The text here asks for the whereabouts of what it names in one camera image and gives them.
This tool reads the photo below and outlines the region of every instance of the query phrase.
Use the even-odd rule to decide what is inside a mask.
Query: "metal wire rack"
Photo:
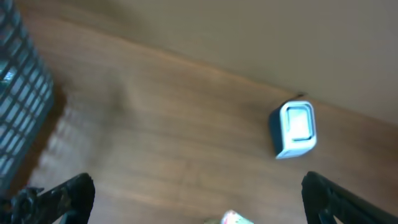
[[[53,81],[12,0],[0,2],[0,194],[53,105]]]

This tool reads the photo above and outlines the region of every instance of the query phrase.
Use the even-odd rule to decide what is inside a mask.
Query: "blue and white container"
[[[269,116],[276,159],[305,154],[317,143],[315,115],[310,102],[288,101]]]

